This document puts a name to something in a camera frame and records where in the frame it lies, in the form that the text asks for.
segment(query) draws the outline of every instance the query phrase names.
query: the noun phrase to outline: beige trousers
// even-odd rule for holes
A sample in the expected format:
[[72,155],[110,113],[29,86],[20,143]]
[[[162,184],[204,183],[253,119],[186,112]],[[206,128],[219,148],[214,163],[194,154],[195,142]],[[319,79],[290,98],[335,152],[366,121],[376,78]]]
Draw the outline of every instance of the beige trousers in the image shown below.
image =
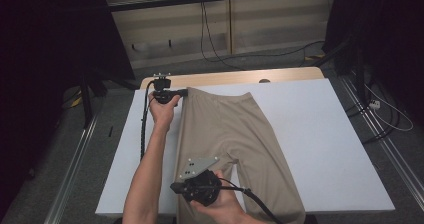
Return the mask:
[[[280,145],[252,95],[219,96],[189,88],[182,107],[175,181],[181,181],[179,173],[189,158],[215,156],[220,160],[209,169],[221,169],[229,180],[237,164],[240,185],[250,188],[277,218],[283,223],[304,222],[305,210]],[[249,215],[271,220],[252,199],[243,198]],[[214,222],[179,195],[177,223]]]

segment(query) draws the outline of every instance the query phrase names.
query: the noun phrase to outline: gray mounting plate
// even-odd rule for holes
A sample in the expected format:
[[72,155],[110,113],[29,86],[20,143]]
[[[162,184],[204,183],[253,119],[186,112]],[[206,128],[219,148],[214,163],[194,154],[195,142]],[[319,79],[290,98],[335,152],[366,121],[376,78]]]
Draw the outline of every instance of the gray mounting plate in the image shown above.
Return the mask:
[[196,177],[218,161],[218,157],[189,158],[179,177],[182,180]]

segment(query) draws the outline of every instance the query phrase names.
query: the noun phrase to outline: person's left hand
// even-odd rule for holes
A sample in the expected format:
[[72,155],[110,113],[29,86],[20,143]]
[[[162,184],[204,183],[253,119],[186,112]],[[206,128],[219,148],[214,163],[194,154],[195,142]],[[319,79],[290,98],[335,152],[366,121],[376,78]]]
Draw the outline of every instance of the person's left hand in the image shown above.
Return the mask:
[[174,107],[180,100],[180,96],[174,96],[167,104],[160,104],[154,97],[153,92],[149,94],[150,112],[155,122],[155,126],[169,130],[172,119],[174,118]]

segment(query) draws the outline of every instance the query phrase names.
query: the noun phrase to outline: forearm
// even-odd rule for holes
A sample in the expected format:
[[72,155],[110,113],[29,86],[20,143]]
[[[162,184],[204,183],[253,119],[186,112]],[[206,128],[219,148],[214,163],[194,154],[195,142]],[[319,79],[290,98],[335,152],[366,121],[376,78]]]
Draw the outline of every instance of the forearm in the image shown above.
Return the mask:
[[155,125],[125,201],[124,223],[155,223],[162,185],[167,129]]

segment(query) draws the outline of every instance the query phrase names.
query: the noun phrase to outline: waistband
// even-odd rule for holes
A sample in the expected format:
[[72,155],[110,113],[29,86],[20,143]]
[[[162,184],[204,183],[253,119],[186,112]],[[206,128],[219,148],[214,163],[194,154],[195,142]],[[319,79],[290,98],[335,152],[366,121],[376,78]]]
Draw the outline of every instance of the waistband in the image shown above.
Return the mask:
[[187,87],[188,96],[189,97],[201,97],[205,99],[215,100],[215,101],[223,101],[223,102],[239,102],[247,99],[253,99],[253,96],[250,92],[247,92],[240,96],[224,96],[224,95],[216,95],[212,93],[208,93],[196,88]]

